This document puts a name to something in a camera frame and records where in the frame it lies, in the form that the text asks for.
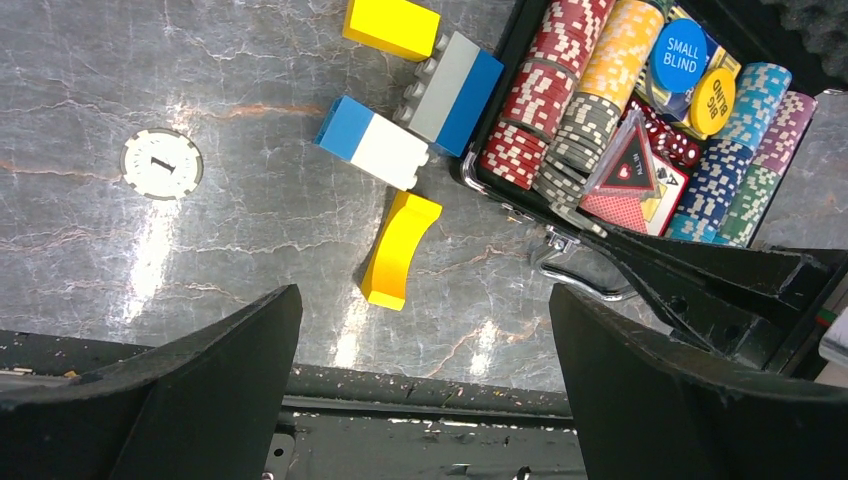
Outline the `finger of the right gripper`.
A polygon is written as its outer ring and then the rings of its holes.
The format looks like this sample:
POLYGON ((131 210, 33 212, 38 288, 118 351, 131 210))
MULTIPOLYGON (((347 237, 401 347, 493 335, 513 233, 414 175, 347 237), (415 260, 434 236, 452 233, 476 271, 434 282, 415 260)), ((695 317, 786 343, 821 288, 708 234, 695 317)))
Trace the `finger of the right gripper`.
POLYGON ((754 250, 639 234, 579 233, 675 337, 763 371, 796 371, 821 338, 816 317, 847 274, 841 249, 754 250))

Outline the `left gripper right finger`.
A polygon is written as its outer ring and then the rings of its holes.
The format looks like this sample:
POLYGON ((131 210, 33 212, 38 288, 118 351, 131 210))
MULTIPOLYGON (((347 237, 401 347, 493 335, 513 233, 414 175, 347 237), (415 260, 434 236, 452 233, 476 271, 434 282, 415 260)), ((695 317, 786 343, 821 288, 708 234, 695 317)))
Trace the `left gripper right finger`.
POLYGON ((551 324, 592 479, 843 479, 847 392, 721 359, 557 284, 551 324))

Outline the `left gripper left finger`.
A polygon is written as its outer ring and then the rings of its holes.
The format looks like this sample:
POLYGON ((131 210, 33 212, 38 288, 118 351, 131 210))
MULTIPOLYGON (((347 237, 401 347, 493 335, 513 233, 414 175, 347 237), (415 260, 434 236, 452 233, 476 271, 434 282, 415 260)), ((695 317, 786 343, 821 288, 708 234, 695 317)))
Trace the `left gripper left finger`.
POLYGON ((281 287, 185 337, 1 396, 5 479, 257 479, 302 318, 281 287))

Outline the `yellow round button chip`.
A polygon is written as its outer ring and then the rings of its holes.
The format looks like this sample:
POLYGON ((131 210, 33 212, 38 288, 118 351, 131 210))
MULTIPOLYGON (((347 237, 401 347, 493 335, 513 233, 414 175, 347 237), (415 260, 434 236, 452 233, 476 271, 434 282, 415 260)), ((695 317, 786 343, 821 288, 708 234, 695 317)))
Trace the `yellow round button chip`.
POLYGON ((689 109, 692 128, 710 136, 728 122, 734 107, 736 80, 725 68, 709 70, 695 87, 689 109))

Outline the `grey poker chip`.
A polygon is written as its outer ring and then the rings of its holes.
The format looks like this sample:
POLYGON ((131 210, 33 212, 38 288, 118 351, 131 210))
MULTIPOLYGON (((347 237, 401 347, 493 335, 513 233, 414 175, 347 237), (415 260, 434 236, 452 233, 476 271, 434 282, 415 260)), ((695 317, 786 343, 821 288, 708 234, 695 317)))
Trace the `grey poker chip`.
POLYGON ((203 158, 185 135, 165 128, 141 130, 126 140, 120 153, 123 180, 153 200, 178 200, 201 183, 203 158))

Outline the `blue round button chip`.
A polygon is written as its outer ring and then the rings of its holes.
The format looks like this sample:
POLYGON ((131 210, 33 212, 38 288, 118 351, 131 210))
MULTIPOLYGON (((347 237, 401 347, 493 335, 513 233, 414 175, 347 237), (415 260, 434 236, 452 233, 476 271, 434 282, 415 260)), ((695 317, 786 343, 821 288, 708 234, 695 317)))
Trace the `blue round button chip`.
POLYGON ((706 54, 702 28, 690 19, 674 20, 663 28, 650 54, 652 78, 664 90, 684 93, 703 76, 706 54))

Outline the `green purple chip row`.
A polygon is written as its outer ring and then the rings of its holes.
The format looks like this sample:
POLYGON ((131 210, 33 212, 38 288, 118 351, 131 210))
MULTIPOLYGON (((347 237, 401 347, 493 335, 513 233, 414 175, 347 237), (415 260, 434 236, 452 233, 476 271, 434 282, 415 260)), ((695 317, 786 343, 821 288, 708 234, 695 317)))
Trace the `green purple chip row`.
POLYGON ((779 104, 713 242, 746 247, 790 166, 818 102, 789 91, 779 104))

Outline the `blue chip row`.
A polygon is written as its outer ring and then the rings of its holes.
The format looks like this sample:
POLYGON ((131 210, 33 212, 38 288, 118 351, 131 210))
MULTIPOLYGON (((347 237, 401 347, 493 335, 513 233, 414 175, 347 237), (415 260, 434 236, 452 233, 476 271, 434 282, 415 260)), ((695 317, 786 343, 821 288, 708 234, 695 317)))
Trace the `blue chip row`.
POLYGON ((728 122, 707 141, 669 222, 668 238, 713 242, 791 83, 792 73, 774 63, 751 63, 741 71, 728 122))

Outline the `red playing card deck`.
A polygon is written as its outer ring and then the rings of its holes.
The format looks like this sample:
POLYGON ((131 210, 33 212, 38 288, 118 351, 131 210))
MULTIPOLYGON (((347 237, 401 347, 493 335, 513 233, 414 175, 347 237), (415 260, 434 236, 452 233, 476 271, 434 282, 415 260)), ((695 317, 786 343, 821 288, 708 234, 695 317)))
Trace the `red playing card deck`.
POLYGON ((607 223, 651 236, 663 236, 689 176, 656 154, 653 155, 653 165, 660 188, 659 197, 640 199, 590 194, 581 201, 580 207, 607 223))

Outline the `yellow long block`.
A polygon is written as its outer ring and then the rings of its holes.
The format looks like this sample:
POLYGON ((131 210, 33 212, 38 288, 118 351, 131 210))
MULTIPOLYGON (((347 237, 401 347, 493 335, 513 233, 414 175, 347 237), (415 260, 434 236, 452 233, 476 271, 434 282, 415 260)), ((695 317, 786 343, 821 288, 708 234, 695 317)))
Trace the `yellow long block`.
POLYGON ((368 303, 403 309, 412 259, 423 235, 442 211, 434 201, 406 191, 397 193, 360 286, 368 303))

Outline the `yellow chip row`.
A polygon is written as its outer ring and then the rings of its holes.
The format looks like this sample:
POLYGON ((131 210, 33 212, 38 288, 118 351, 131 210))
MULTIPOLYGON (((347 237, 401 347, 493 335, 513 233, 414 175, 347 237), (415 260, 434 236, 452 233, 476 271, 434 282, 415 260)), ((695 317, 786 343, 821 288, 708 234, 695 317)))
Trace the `yellow chip row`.
POLYGON ((666 23, 659 1, 614 1, 601 21, 535 189, 576 205, 600 166, 640 72, 666 23))

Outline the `white blue block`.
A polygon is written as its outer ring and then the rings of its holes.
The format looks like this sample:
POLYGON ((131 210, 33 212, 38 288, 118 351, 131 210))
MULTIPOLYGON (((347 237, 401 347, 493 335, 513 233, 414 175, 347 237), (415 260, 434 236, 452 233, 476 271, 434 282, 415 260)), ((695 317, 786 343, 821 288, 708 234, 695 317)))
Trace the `white blue block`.
POLYGON ((430 158, 426 142, 347 95, 333 102, 314 143, 403 191, 430 158))

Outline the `red chip row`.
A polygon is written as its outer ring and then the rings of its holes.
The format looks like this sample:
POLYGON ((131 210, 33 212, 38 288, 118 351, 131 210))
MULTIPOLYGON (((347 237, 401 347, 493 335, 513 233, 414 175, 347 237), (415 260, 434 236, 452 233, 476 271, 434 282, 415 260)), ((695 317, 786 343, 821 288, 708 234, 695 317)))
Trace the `red chip row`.
POLYGON ((610 0, 548 3, 479 156, 481 168, 531 188, 613 7, 610 0))

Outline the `blue grey block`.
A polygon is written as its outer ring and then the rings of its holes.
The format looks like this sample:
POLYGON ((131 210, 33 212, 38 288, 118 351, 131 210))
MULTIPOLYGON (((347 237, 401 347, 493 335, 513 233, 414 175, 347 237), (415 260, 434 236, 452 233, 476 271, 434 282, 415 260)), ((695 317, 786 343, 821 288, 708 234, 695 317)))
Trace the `blue grey block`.
POLYGON ((392 120, 441 155, 459 157, 468 145, 504 65, 463 34, 442 35, 392 120))

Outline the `yellow small block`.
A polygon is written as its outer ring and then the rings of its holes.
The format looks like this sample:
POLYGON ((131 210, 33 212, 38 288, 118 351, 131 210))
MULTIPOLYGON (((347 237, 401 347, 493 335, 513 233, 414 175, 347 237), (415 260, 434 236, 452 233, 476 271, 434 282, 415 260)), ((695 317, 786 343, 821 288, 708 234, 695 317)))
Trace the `yellow small block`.
POLYGON ((404 0, 350 0, 343 36, 409 61, 431 56, 439 13, 404 0))

